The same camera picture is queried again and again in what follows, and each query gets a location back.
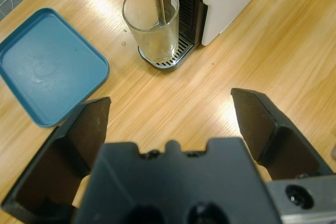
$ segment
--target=clear glass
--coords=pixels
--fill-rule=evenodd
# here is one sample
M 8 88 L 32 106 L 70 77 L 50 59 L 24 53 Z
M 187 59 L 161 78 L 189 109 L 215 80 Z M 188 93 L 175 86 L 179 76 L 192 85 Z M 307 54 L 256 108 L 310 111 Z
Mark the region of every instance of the clear glass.
M 149 60 L 169 61 L 177 50 L 179 6 L 179 0 L 163 0 L 163 16 L 160 0 L 124 1 L 122 16 Z

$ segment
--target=white coffee machine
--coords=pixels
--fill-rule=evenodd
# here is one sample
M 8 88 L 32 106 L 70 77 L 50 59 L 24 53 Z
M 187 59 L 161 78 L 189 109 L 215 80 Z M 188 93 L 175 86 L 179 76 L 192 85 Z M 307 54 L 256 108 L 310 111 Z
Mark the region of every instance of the white coffee machine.
M 200 44 L 208 45 L 239 15 L 251 0 L 180 0 L 179 48 L 173 59 L 151 62 L 160 70 L 174 70 Z

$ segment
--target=blue tray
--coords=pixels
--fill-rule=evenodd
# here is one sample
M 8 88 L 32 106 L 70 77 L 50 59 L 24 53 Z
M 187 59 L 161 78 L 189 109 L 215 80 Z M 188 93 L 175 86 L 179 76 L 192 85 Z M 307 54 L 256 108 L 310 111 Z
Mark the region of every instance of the blue tray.
M 32 14 L 0 44 L 0 75 L 42 127 L 62 121 L 108 74 L 106 58 L 50 8 Z

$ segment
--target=metal grate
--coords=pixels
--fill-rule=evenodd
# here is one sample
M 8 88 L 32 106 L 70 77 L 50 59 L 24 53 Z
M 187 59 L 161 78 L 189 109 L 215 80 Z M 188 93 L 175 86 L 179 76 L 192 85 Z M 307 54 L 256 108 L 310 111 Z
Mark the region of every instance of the metal grate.
M 193 26 L 193 10 L 194 0 L 179 0 L 180 1 L 180 22 L 187 28 Z
M 173 58 L 171 60 L 163 62 L 163 63 L 151 62 L 150 60 L 148 60 L 146 58 L 146 56 L 141 51 L 141 49 L 139 49 L 139 53 L 140 53 L 141 57 L 145 58 L 146 61 L 148 61 L 151 65 L 155 66 L 156 68 L 168 69 L 168 68 L 171 68 L 171 67 L 175 66 L 193 46 L 193 44 L 188 42 L 181 35 L 179 35 L 179 37 L 178 37 L 178 43 L 179 43 L 179 46 L 178 46 L 177 51 L 174 54 Z

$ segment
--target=wood grain surface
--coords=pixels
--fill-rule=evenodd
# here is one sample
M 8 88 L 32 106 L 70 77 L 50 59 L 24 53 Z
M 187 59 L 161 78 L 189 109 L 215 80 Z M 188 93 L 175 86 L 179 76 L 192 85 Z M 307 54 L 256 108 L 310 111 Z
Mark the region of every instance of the wood grain surface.
M 172 73 L 139 57 L 122 2 L 25 0 L 0 22 L 0 41 L 42 7 L 87 38 L 110 64 L 107 81 L 90 97 L 112 99 L 107 142 L 134 141 L 145 152 L 175 139 L 183 150 L 202 150 L 210 137 L 240 136 L 230 96 L 240 87 L 267 94 L 336 170 L 336 0 L 252 0 Z M 31 121 L 1 80 L 0 200 L 51 131 Z M 0 223 L 19 222 L 1 211 Z

